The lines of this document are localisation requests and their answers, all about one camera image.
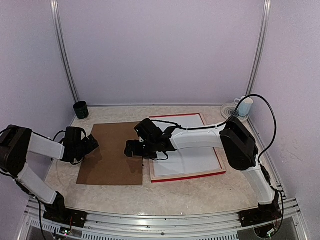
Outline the brown cardboard backing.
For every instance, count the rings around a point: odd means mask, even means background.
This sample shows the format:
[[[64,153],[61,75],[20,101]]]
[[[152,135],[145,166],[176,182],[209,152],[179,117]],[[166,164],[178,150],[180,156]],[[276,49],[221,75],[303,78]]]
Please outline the brown cardboard backing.
[[[125,155],[126,142],[137,140],[137,122],[95,124],[91,134],[99,147],[85,157],[76,183],[93,186],[141,186],[142,158]]]

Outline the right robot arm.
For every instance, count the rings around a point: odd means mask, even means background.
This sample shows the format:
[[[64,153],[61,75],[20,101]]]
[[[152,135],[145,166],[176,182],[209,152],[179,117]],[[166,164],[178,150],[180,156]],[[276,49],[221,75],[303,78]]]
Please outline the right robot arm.
[[[158,161],[158,153],[168,159],[169,152],[195,148],[223,149],[228,164],[241,171],[253,188],[258,207],[256,218],[266,222],[272,216],[282,216],[279,206],[279,192],[271,183],[267,169],[261,163],[256,140],[237,117],[230,117],[222,123],[183,127],[167,121],[169,126],[161,130],[157,119],[146,118],[134,127],[138,140],[128,140],[124,154],[129,157],[142,157]]]

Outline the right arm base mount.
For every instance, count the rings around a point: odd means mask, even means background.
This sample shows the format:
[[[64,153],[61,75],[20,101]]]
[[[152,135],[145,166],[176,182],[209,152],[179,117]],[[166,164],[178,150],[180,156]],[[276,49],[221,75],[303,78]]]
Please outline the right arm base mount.
[[[280,210],[253,208],[238,213],[241,226],[250,227],[282,218]]]

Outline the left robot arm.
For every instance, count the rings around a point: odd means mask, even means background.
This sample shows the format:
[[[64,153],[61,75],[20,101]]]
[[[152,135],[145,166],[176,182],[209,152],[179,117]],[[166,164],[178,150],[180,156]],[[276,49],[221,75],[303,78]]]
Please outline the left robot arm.
[[[27,127],[9,125],[0,132],[0,169],[24,191],[44,205],[48,214],[63,223],[70,218],[65,198],[44,181],[44,174],[34,163],[44,160],[61,161],[71,165],[83,162],[87,155],[99,148],[93,135],[83,128],[69,126],[61,130],[61,140],[46,137]]]

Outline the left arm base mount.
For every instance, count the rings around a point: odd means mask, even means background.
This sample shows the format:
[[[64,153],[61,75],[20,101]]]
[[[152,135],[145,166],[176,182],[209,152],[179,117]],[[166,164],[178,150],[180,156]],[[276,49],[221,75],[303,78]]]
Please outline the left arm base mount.
[[[84,228],[88,213],[85,211],[66,208],[65,211],[60,214],[57,211],[45,211],[43,218],[55,223],[68,225],[70,227]]]

